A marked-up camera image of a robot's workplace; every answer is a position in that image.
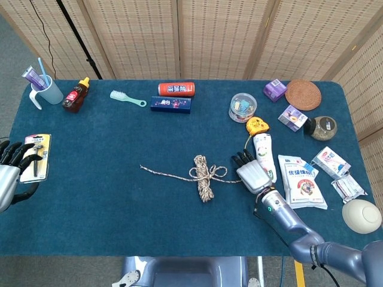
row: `purple box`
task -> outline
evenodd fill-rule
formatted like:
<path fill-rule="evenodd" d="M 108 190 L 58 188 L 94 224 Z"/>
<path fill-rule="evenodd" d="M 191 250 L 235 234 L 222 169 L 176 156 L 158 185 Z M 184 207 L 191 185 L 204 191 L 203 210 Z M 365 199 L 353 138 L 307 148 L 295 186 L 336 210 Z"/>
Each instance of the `purple box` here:
<path fill-rule="evenodd" d="M 296 108 L 289 105 L 287 109 L 285 109 L 285 111 L 278 117 L 278 119 L 280 120 L 280 122 L 284 123 L 294 132 L 296 132 L 303 126 L 303 124 L 307 120 L 307 117 L 300 111 L 298 111 Z"/>
<path fill-rule="evenodd" d="M 264 94 L 274 103 L 279 100 L 287 91 L 287 87 L 278 79 L 270 82 L 263 89 Z"/>

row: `bowl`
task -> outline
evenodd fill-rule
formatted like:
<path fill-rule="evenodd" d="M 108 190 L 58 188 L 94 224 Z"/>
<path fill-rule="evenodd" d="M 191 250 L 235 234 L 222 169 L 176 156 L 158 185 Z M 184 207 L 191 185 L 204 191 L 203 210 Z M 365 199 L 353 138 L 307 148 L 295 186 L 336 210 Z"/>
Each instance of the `bowl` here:
<path fill-rule="evenodd" d="M 343 219 L 347 226 L 360 234 L 377 230 L 382 225 L 379 209 L 369 201 L 354 199 L 343 206 Z"/>

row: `honey bottle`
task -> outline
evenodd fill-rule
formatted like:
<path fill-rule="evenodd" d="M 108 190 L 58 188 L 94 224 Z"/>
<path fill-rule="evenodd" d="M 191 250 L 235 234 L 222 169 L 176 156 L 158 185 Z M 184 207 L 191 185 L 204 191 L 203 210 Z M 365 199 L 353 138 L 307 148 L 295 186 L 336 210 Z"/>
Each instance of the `honey bottle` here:
<path fill-rule="evenodd" d="M 84 99 L 88 94 L 89 89 L 89 77 L 78 82 L 73 91 L 67 95 L 62 102 L 62 106 L 69 112 L 78 112 L 84 103 Z"/>

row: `toothbrush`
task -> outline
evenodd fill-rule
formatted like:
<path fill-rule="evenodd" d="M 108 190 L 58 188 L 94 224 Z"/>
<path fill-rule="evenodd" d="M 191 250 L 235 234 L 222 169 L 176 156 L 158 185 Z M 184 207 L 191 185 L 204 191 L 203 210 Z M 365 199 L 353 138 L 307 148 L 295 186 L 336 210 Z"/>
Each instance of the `toothbrush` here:
<path fill-rule="evenodd" d="M 47 84 L 47 87 L 49 87 L 48 77 L 47 77 L 47 74 L 45 73 L 44 66 L 42 65 L 42 61 L 40 57 L 38 58 L 38 63 L 40 64 L 41 72 L 44 76 L 45 83 Z"/>

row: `robotic hand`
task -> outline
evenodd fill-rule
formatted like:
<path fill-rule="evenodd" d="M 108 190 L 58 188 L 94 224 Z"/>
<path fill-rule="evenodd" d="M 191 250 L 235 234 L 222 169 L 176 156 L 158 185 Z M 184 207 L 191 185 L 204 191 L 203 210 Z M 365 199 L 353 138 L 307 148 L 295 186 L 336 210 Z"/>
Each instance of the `robotic hand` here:
<path fill-rule="evenodd" d="M 249 191 L 257 196 L 256 203 L 261 199 L 285 231 L 300 234 L 288 245 L 295 260 L 321 267 L 332 266 L 367 287 L 382 286 L 383 241 L 372 242 L 362 251 L 335 242 L 325 242 L 298 217 L 280 193 L 271 188 L 271 180 L 258 161 L 247 150 L 238 155 L 232 157 L 239 166 L 237 174 Z"/>
<path fill-rule="evenodd" d="M 34 143 L 22 145 L 16 142 L 10 145 L 10 141 L 0 143 L 0 212 L 8 209 L 11 204 L 30 198 L 38 188 L 38 183 L 22 194 L 15 194 L 20 175 L 35 160 L 42 160 L 42 157 L 32 154 L 23 159 L 27 150 L 34 147 Z"/>

